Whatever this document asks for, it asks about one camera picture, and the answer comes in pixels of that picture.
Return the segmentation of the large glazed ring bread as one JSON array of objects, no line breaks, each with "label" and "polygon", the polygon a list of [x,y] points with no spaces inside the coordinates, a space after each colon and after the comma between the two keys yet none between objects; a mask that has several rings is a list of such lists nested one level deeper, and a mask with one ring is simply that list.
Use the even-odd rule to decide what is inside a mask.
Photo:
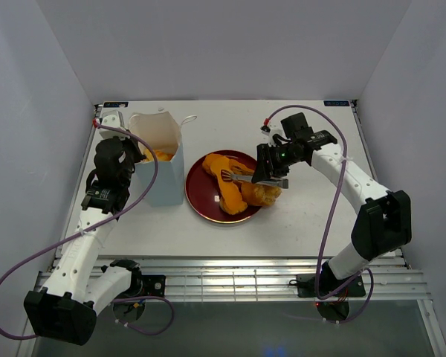
[{"label": "large glazed ring bread", "polygon": [[[164,152],[159,149],[154,149],[153,152],[155,154],[155,157],[159,161],[171,161],[174,156],[172,153]],[[147,148],[144,149],[143,154],[145,156],[143,162],[149,162],[154,160],[152,153]]]}]

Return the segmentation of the light blue paper bag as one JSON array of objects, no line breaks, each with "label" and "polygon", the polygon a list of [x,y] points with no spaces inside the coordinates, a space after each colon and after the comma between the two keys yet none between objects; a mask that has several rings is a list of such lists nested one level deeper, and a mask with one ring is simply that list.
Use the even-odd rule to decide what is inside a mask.
[{"label": "light blue paper bag", "polygon": [[185,117],[177,123],[169,112],[152,115],[133,114],[129,119],[129,130],[147,142],[151,148],[172,153],[171,161],[158,160],[158,174],[146,194],[145,200],[154,208],[180,205],[184,200],[184,149],[181,128],[196,119]]}]

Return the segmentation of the metal tongs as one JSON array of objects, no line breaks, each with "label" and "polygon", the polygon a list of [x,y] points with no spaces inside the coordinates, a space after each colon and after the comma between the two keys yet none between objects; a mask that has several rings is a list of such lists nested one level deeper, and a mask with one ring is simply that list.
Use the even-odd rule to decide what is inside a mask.
[{"label": "metal tongs", "polygon": [[221,170],[220,171],[220,176],[222,178],[222,181],[225,182],[232,182],[232,181],[240,181],[240,182],[250,182],[252,183],[252,176],[248,176],[248,175],[239,175],[239,174],[235,174],[231,171],[228,170]]}]

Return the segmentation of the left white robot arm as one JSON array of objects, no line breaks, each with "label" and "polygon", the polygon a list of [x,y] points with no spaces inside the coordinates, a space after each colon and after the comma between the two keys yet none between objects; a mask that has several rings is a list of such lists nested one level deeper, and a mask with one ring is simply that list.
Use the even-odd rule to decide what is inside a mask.
[{"label": "left white robot arm", "polygon": [[117,213],[126,206],[135,165],[142,159],[134,138],[113,137],[97,144],[81,203],[78,237],[67,244],[42,288],[25,297],[24,308],[37,335],[84,345],[108,302],[121,292],[130,298],[141,292],[141,276],[123,267],[112,268],[93,283],[88,279],[117,223]]}]

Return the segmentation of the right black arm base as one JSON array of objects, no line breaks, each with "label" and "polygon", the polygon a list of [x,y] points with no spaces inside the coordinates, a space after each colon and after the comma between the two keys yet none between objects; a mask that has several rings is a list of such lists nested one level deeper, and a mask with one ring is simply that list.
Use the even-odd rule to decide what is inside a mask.
[{"label": "right black arm base", "polygon": [[366,290],[361,276],[357,276],[350,284],[340,288],[340,283],[335,284],[336,292],[324,290],[323,281],[320,281],[320,296],[329,295],[327,299],[319,299],[315,291],[314,274],[297,274],[288,282],[290,287],[296,289],[299,298],[314,298],[317,312],[322,319],[332,323],[344,323],[349,320],[350,305],[349,298],[364,298]]}]

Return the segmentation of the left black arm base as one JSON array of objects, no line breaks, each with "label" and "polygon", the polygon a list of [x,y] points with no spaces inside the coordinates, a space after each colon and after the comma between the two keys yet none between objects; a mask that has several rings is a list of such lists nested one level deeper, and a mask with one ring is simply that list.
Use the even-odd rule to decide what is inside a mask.
[{"label": "left black arm base", "polygon": [[[138,296],[158,296],[164,297],[166,277],[164,275],[143,275],[137,277],[131,283],[131,287],[119,294],[117,299],[136,298]],[[112,305],[112,311],[116,319],[124,322],[137,321],[145,310],[144,300],[118,303]]]}]

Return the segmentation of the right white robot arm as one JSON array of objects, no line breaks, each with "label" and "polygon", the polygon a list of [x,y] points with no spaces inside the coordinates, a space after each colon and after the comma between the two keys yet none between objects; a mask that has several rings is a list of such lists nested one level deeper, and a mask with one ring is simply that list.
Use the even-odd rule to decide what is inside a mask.
[{"label": "right white robot arm", "polygon": [[336,197],[350,203],[357,218],[349,244],[327,261],[318,260],[316,275],[303,285],[318,298],[339,295],[373,260],[411,241],[410,197],[370,177],[348,158],[345,143],[326,130],[315,132],[302,112],[281,124],[275,129],[263,123],[269,142],[256,148],[252,182],[285,181],[291,165],[305,162],[336,187]]}]

